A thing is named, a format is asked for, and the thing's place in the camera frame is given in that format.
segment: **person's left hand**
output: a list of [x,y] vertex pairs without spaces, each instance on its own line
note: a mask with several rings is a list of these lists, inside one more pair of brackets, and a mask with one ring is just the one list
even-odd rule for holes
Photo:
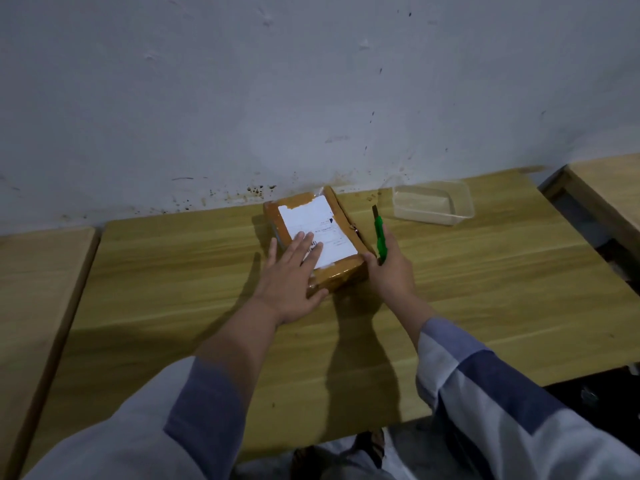
[[275,313],[276,325],[295,322],[311,313],[329,295],[322,289],[307,298],[309,277],[322,253],[322,242],[318,242],[305,259],[305,254],[314,240],[312,232],[305,236],[300,231],[279,261],[276,261],[278,243],[271,239],[269,256],[262,270],[252,300],[261,302]]

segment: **white wall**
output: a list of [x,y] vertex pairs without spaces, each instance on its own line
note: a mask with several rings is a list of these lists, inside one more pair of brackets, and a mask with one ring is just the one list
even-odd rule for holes
[[639,151],[638,20],[640,0],[1,0],[0,232]]

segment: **green box cutter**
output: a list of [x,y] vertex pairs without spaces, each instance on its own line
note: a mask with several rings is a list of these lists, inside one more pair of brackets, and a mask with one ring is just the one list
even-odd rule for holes
[[385,241],[385,232],[382,230],[382,217],[378,214],[377,206],[373,206],[373,224],[376,227],[376,237],[378,238],[378,255],[380,256],[380,264],[387,259],[387,242]]

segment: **white label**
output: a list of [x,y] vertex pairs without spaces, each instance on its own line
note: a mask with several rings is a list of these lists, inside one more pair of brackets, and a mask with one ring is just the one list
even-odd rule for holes
[[353,243],[333,218],[333,211],[324,195],[315,197],[311,202],[299,205],[295,209],[281,205],[278,210],[292,239],[300,231],[313,232],[314,245],[316,242],[323,243],[322,254],[315,269],[358,254]]

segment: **finger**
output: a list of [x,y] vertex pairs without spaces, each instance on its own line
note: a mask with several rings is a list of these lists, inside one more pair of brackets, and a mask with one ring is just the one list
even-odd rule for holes
[[291,257],[291,262],[300,266],[302,264],[302,260],[305,258],[309,248],[311,247],[311,243],[314,241],[314,233],[308,233],[305,238],[302,240],[300,245],[293,251],[293,256]]
[[391,231],[389,231],[386,224],[382,224],[382,231],[385,234],[385,243],[387,245],[387,250],[388,251],[393,250],[393,252],[398,252],[398,253],[401,252],[400,244],[398,244],[396,236]]
[[271,238],[271,242],[269,243],[269,253],[267,254],[267,263],[265,263],[264,268],[268,269],[274,264],[276,264],[276,255],[278,253],[278,240],[275,237]]
[[329,290],[322,289],[318,292],[316,292],[315,295],[313,295],[311,298],[309,298],[307,300],[308,304],[309,304],[309,311],[308,313],[311,313],[313,310],[315,310],[318,306],[320,306],[320,303],[322,303],[322,300],[324,300],[324,298],[326,298],[327,296],[329,296]]
[[302,231],[296,234],[296,236],[293,238],[293,241],[291,242],[287,250],[284,251],[284,254],[282,255],[282,260],[284,262],[289,262],[291,260],[291,257],[293,256],[293,252],[296,249],[298,249],[298,246],[300,245],[300,242],[302,242],[302,239],[304,238],[304,236],[305,236],[305,233]]
[[309,256],[307,256],[304,263],[302,263],[302,268],[304,268],[305,273],[311,274],[311,272],[316,268],[318,259],[320,259],[320,254],[322,254],[322,249],[323,243],[318,242],[316,247],[311,250]]
[[362,257],[364,259],[364,262],[367,263],[369,272],[372,272],[375,268],[378,267],[378,258],[376,258],[372,253],[364,253]]

